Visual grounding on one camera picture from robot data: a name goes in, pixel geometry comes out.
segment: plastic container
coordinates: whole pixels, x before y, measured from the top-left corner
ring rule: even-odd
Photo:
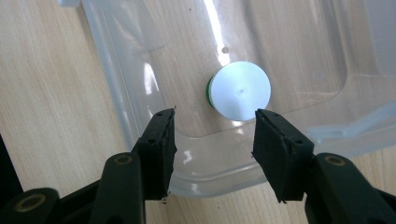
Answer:
[[[248,61],[270,79],[267,109],[351,157],[396,144],[396,3],[390,0],[83,0],[132,148],[151,116],[176,107],[170,190],[215,196],[265,181],[255,121],[205,98],[221,67]]]

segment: white round object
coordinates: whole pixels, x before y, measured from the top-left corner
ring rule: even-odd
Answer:
[[[249,62],[230,63],[213,76],[208,86],[212,106],[225,118],[244,121],[267,107],[271,84],[265,72]]]

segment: hole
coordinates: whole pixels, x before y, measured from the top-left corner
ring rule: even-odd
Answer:
[[[46,196],[44,194],[32,194],[22,200],[20,200],[15,205],[15,210],[17,212],[28,212],[37,208],[40,204],[46,201]]]
[[[114,160],[114,162],[115,162],[116,164],[118,164],[118,165],[127,164],[127,163],[129,163],[129,162],[131,162],[131,161],[132,161],[132,157],[130,157],[130,156],[125,156],[125,155],[118,156],[118,157]]]
[[[227,47],[222,48],[221,50],[222,53],[229,53],[230,49],[228,49]]]
[[[122,224],[123,223],[123,218],[122,217],[110,217],[107,221],[106,224]]]
[[[367,221],[369,224],[386,224],[385,221],[379,219],[378,217],[369,217]]]
[[[335,156],[327,156],[324,158],[324,160],[330,164],[337,165],[337,166],[343,166],[346,164],[344,160],[341,158],[335,157]]]

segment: wooden table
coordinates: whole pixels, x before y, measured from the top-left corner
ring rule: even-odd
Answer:
[[[3,1],[0,29],[0,132],[23,189],[64,196],[97,180],[126,146],[83,9]],[[392,194],[394,149],[353,159]],[[148,223],[306,223],[304,203],[277,203],[268,183],[208,199],[171,195],[147,209]]]

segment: white lid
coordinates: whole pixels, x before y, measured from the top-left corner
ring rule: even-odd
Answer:
[[[224,66],[209,84],[213,107],[231,120],[254,119],[258,108],[267,107],[270,96],[268,76],[258,65],[249,62]]]

